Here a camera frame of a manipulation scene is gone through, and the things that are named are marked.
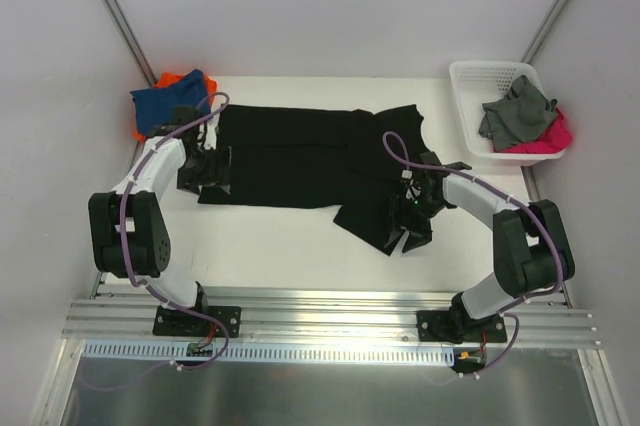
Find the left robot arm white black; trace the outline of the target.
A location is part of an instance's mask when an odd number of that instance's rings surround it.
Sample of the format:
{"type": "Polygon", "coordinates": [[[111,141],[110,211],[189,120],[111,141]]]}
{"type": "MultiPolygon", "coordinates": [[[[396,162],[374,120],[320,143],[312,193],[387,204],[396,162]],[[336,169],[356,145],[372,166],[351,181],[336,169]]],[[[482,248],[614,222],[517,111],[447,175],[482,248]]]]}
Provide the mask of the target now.
{"type": "Polygon", "coordinates": [[[222,112],[179,106],[169,122],[152,129],[125,178],[88,201],[95,266],[145,288],[188,334],[203,332],[210,311],[199,283],[171,261],[172,244],[160,200],[170,182],[196,195],[208,186],[231,192],[231,149],[206,146],[208,125],[222,112]]]}

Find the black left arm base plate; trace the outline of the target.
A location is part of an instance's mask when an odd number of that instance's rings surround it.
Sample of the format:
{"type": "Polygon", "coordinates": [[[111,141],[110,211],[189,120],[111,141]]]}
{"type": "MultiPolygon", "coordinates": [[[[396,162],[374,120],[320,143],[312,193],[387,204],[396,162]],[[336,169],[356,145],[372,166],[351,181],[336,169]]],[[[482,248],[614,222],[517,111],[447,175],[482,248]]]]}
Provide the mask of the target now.
{"type": "MultiPolygon", "coordinates": [[[[239,336],[242,309],[238,306],[209,306],[205,314],[215,318],[227,330],[230,338],[239,336]]],[[[160,337],[207,337],[215,328],[214,338],[223,338],[219,325],[174,309],[159,306],[156,310],[152,334],[160,337]]]]}

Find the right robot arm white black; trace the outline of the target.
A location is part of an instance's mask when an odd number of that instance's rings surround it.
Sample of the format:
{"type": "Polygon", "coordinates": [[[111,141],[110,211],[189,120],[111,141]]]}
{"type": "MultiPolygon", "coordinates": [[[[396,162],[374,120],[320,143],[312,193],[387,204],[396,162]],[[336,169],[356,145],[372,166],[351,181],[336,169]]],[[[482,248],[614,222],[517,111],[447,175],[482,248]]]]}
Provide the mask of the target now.
{"type": "Polygon", "coordinates": [[[401,189],[392,197],[389,239],[409,252],[432,239],[431,220],[461,209],[492,235],[493,270],[456,294],[445,310],[416,314],[425,343],[504,343],[505,314],[536,295],[557,290],[575,264],[558,207],[549,200],[525,203],[470,173],[467,165],[442,165],[425,153],[420,163],[400,162],[401,189]]]}

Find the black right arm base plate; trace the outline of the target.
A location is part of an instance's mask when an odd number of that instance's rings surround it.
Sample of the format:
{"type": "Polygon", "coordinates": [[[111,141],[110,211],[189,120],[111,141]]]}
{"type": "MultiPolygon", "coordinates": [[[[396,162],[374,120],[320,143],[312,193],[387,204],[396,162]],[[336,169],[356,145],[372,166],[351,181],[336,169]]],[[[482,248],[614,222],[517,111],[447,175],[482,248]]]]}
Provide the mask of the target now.
{"type": "Polygon", "coordinates": [[[421,342],[442,342],[459,345],[465,342],[507,342],[504,320],[499,315],[483,319],[472,319],[449,310],[419,310],[416,312],[416,327],[421,342]]]}

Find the black t shirt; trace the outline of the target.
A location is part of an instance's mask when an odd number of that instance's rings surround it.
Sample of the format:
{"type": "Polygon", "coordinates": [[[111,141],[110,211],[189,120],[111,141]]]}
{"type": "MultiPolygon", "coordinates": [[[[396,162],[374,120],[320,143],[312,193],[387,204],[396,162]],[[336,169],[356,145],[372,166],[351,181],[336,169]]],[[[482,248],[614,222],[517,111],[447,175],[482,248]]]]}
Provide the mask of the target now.
{"type": "Polygon", "coordinates": [[[230,105],[220,115],[217,146],[232,148],[231,194],[200,193],[199,201],[298,209],[335,206],[337,226],[382,252],[391,195],[403,169],[384,148],[382,137],[397,133],[411,160],[419,161],[428,150],[422,122],[414,105],[378,113],[230,105]]]}

